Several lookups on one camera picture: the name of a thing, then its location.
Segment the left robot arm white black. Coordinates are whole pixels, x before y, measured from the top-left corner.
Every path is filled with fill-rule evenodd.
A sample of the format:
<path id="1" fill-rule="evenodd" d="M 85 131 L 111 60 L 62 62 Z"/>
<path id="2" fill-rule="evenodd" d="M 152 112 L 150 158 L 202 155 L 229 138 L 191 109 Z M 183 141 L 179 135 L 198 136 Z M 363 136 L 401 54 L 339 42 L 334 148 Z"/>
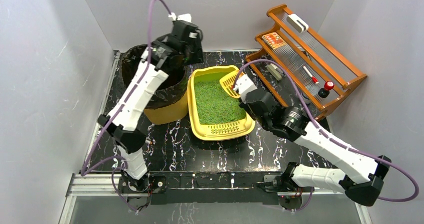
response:
<path id="1" fill-rule="evenodd" d="M 155 39 L 139 53 L 137 70 L 122 98 L 113 110 L 97 119 L 120 151 L 125 163 L 123 179 L 139 192 L 150 185 L 142 149 L 147 137 L 137 129 L 140 116 L 164 82 L 176 74 L 184 75 L 186 65 L 203 62 L 200 28 L 185 20 L 172 24 L 171 33 Z"/>

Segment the yellow trash bin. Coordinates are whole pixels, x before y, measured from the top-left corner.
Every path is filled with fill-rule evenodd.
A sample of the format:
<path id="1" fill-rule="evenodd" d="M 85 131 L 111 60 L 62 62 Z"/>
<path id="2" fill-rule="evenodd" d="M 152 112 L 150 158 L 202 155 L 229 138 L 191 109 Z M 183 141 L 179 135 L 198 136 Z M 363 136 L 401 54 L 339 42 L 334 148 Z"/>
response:
<path id="1" fill-rule="evenodd" d="M 158 109 L 145 109 L 143 113 L 151 123 L 162 125 L 182 119 L 188 114 L 188 108 L 188 91 L 186 91 L 176 103 Z"/>

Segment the yellow litter box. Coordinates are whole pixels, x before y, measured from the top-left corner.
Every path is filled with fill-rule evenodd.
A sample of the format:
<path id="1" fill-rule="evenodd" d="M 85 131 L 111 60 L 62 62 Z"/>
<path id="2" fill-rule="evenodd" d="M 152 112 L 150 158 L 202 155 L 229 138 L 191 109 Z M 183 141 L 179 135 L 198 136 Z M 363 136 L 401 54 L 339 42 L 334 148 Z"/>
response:
<path id="1" fill-rule="evenodd" d="M 228 74 L 234 70 L 238 70 L 235 65 L 228 66 L 213 66 L 203 69 L 196 69 L 193 71 L 187 84 L 187 99 L 188 99 L 188 112 L 191 122 L 191 130 L 194 135 L 204 141 L 223 141 L 235 139 L 238 137 L 249 134 L 255 127 L 255 121 L 247 114 L 244 119 L 214 125 L 202 125 L 199 122 L 198 111 L 195 100 L 194 80 L 198 76 L 212 74 L 212 73 L 225 73 Z"/>

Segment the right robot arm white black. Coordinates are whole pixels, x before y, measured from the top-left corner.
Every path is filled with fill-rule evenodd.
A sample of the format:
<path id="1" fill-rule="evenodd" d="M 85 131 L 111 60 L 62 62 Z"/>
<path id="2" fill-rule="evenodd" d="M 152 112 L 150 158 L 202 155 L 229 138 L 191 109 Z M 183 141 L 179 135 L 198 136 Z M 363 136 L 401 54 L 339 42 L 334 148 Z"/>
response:
<path id="1" fill-rule="evenodd" d="M 275 188 L 318 187 L 344 193 L 363 206 L 374 205 L 389 170 L 387 165 L 335 144 L 334 137 L 316 127 L 300 108 L 281 106 L 269 92 L 244 91 L 239 100 L 240 107 L 265 130 L 314 151 L 336 166 L 313 168 L 290 162 L 282 175 L 271 182 Z"/>

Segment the black trash bag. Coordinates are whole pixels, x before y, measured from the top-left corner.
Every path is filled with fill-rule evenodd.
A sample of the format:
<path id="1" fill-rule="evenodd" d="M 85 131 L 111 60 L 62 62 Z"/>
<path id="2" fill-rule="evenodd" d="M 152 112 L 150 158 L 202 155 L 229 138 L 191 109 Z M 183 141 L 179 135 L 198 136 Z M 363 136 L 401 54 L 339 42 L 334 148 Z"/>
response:
<path id="1" fill-rule="evenodd" d="M 138 69 L 141 55 L 147 45 L 141 44 L 130 48 L 120 56 L 121 75 L 125 88 L 128 88 Z M 184 66 L 171 73 L 151 97 L 146 109 L 159 109 L 179 101 L 187 90 L 188 69 Z"/>

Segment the orange litter scoop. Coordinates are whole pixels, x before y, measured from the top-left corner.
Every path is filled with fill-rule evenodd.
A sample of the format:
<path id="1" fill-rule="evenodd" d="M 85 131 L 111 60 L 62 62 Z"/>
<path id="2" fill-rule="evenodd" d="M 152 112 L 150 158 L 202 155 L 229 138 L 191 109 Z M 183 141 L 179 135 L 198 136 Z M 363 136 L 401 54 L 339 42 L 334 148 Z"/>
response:
<path id="1" fill-rule="evenodd" d="M 240 98 L 240 95 L 237 94 L 234 90 L 233 90 L 233 85 L 235 82 L 235 78 L 236 75 L 238 74 L 238 70 L 234 70 L 232 72 L 229 72 L 228 74 L 226 74 L 225 76 L 223 76 L 220 80 L 219 83 L 221 85 L 221 87 L 223 88 L 223 90 L 225 91 L 225 93 L 231 97 L 231 98 L 235 98 L 238 99 Z"/>

